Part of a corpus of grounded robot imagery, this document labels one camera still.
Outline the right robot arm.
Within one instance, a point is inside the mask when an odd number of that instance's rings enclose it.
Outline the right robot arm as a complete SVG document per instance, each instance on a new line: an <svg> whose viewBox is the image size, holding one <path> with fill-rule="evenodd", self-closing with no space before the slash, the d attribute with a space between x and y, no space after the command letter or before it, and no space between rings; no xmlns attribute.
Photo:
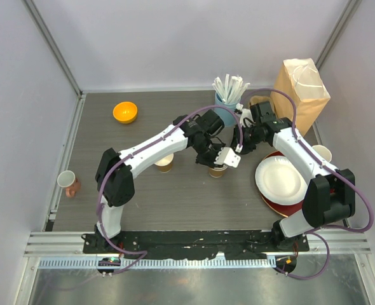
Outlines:
<svg viewBox="0 0 375 305"><path fill-rule="evenodd" d="M240 122L235 133L243 140L232 142L241 153L252 152L267 142L280 151L307 184L299 211L273 224L271 243L279 251L287 250L295 238L308 231L347 219L355 214L355 176L324 160L304 140L289 118L278 118L269 102L246 109L238 104Z"/></svg>

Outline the stack of paper cups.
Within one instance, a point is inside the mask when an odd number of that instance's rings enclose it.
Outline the stack of paper cups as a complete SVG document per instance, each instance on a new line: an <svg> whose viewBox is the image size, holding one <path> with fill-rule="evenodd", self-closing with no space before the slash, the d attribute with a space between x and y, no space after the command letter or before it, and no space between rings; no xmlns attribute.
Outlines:
<svg viewBox="0 0 375 305"><path fill-rule="evenodd" d="M220 178L226 173L227 169L227 166L208 168L208 174L213 178Z"/></svg>

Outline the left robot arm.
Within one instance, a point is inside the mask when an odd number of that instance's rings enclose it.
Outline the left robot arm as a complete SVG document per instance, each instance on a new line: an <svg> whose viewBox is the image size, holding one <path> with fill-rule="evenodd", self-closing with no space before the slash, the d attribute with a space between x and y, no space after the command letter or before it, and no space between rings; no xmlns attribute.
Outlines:
<svg viewBox="0 0 375 305"><path fill-rule="evenodd" d="M111 254L118 249L123 206L134 196L134 179L144 170L189 147L197 153L197 164L222 167L215 160L226 145L215 144L212 139L224 128L223 120L213 110L186 118L186 115L179 116L162 132L137 146L120 152L113 148L104 151L95 176L101 196L97 208L96 232L100 233L97 245L103 252Z"/></svg>

